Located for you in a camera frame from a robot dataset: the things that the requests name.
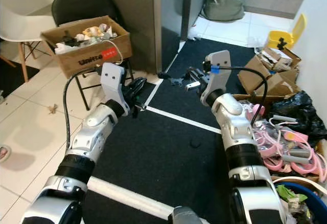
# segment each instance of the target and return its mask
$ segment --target yellow object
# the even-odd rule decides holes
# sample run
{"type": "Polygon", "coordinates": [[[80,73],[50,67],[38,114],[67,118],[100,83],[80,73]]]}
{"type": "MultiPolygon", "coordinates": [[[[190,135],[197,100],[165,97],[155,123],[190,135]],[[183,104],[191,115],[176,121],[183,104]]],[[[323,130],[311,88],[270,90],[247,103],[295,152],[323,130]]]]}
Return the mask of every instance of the yellow object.
{"type": "Polygon", "coordinates": [[[269,32],[268,36],[268,42],[266,46],[272,48],[272,49],[278,49],[277,45],[280,43],[279,39],[283,38],[284,42],[286,42],[286,47],[288,49],[293,48],[294,44],[298,41],[300,38],[303,30],[307,26],[307,18],[302,13],[296,22],[295,27],[293,28],[293,31],[291,33],[285,32],[285,31],[271,31],[269,32]]]}

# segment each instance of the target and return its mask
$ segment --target black mat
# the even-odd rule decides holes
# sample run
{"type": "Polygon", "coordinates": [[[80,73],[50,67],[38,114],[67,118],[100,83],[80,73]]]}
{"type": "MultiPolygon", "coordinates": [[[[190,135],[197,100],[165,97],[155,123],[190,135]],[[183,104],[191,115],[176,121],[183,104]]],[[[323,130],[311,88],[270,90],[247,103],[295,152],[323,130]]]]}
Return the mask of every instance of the black mat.
{"type": "MultiPolygon", "coordinates": [[[[0,90],[3,90],[3,97],[7,97],[16,88],[21,86],[24,81],[24,76],[22,74],[21,64],[14,63],[16,67],[12,67],[0,60],[0,90]]],[[[29,79],[35,76],[40,70],[27,66],[27,74],[29,79]]]]}
{"type": "MultiPolygon", "coordinates": [[[[229,50],[233,66],[244,66],[254,56],[253,48],[245,48],[207,39],[187,41],[168,73],[172,77],[179,78],[185,74],[186,69],[190,66],[202,70],[202,62],[205,60],[205,57],[210,53],[221,50],[229,50]]],[[[231,73],[227,83],[227,92],[245,94],[237,73],[231,73]]],[[[195,90],[186,92],[183,88],[171,86],[168,80],[163,81],[149,105],[212,127],[218,127],[210,109],[201,104],[195,90]]]]}
{"type": "MultiPolygon", "coordinates": [[[[170,206],[190,206],[210,223],[230,223],[226,167],[220,135],[144,111],[120,119],[93,176],[170,206]]],[[[83,208],[85,223],[167,223],[91,191],[83,208]]]]}

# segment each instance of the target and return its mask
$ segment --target black plastic bag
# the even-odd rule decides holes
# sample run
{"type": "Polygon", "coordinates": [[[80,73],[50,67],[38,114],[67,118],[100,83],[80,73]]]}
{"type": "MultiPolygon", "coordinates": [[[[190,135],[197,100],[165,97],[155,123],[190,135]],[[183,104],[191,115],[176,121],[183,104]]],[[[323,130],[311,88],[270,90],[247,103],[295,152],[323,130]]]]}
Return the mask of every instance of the black plastic bag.
{"type": "Polygon", "coordinates": [[[323,121],[318,117],[310,96],[301,91],[293,97],[273,103],[269,117],[281,115],[296,118],[298,124],[288,124],[294,131],[309,136],[309,143],[315,146],[320,139],[327,139],[327,130],[323,121]]]}

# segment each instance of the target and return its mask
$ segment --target red label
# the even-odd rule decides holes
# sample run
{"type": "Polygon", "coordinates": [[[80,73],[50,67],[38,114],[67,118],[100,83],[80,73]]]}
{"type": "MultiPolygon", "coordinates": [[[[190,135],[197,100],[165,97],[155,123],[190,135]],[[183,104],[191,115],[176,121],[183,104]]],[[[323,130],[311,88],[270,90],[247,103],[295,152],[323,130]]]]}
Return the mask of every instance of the red label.
{"type": "Polygon", "coordinates": [[[117,55],[117,50],[116,50],[115,47],[112,47],[110,49],[102,51],[101,54],[103,56],[103,59],[106,60],[106,59],[110,59],[111,57],[116,56],[117,55]]]}

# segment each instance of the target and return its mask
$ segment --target wooden chair leg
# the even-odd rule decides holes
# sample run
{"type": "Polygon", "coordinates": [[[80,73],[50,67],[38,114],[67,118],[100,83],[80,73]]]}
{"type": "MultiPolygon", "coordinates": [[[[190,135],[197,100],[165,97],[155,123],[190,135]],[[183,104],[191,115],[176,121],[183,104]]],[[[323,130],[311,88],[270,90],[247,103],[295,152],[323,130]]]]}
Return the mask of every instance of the wooden chair leg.
{"type": "Polygon", "coordinates": [[[18,44],[18,52],[19,52],[19,57],[20,57],[20,60],[21,60],[21,68],[22,68],[22,73],[24,75],[24,80],[25,82],[28,82],[29,81],[29,77],[27,75],[27,69],[26,69],[26,63],[25,63],[25,53],[24,53],[24,50],[23,50],[23,43],[20,42],[18,44]]]}
{"type": "Polygon", "coordinates": [[[11,62],[9,59],[7,59],[5,56],[0,55],[0,59],[2,59],[4,62],[6,62],[8,65],[12,67],[16,67],[13,62],[11,62]]]}
{"type": "Polygon", "coordinates": [[[35,57],[35,55],[34,55],[34,52],[33,52],[33,48],[32,48],[32,46],[31,46],[30,42],[29,42],[29,41],[26,41],[25,43],[26,43],[26,45],[29,47],[29,50],[30,50],[30,52],[31,52],[31,55],[33,56],[33,59],[36,59],[36,57],[35,57]]]}

